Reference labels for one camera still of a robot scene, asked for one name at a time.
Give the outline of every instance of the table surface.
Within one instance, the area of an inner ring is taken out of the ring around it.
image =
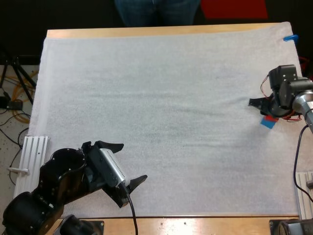
[[[101,38],[156,36],[195,33],[234,32],[259,29],[275,23],[222,24],[171,27],[138,28],[93,28],[93,29],[55,29],[48,30],[47,38]],[[204,235],[204,234],[254,234],[269,235],[270,219],[290,219],[295,217],[180,217],[180,218],[139,218],[140,235]],[[129,218],[107,218],[105,235],[134,234],[133,220]],[[58,220],[47,234],[52,234],[61,220]]]
[[[177,35],[192,33],[220,33],[220,32],[247,31],[252,29],[273,26],[274,24],[276,23],[259,23],[259,24],[246,23],[246,24],[138,27],[138,28],[54,29],[48,30],[47,38],[101,38],[101,37]]]

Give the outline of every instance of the person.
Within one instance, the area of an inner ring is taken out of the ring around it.
[[[200,0],[114,0],[127,27],[192,25]]]

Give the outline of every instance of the metal cylinder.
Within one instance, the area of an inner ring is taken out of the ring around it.
[[[305,122],[313,133],[313,92],[307,91],[297,95],[292,108],[303,115]]]

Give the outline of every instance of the red wire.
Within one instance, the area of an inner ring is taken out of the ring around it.
[[[266,82],[267,79],[268,79],[268,76],[266,76],[264,78],[264,80],[263,80],[263,82],[261,83],[261,86],[260,86],[260,90],[261,90],[262,94],[265,96],[266,99],[268,99],[268,96],[263,91],[263,84]]]

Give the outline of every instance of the blue clip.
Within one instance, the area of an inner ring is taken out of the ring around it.
[[[291,36],[284,37],[284,41],[285,42],[290,41],[290,40],[293,40],[294,43],[297,44],[298,40],[299,40],[299,36],[294,34],[294,35],[291,35]]]

